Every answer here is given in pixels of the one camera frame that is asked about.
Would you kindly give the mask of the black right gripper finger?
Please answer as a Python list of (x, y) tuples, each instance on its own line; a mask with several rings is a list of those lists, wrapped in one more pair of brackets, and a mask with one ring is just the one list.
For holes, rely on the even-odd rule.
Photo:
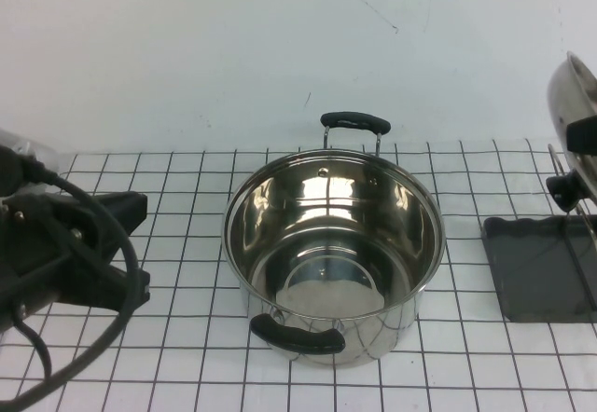
[(572, 153), (597, 156), (597, 116), (569, 123), (565, 130), (566, 148)]

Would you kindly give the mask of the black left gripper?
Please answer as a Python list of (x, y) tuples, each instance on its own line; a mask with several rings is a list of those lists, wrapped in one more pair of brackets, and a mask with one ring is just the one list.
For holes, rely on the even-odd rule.
[[(134, 191), (101, 194), (99, 203), (130, 237), (147, 216), (147, 196)], [(72, 247), (90, 250), (103, 266), (92, 271), (82, 288), (82, 305), (120, 311), (132, 293), (124, 270), (110, 266), (104, 251), (105, 233), (97, 216), (80, 201), (65, 195), (17, 195), (1, 202), (1, 331), (14, 326), (48, 303), (69, 296), (66, 284), (75, 278), (80, 257)], [(132, 307), (149, 299), (151, 276), (137, 270), (138, 292)]]

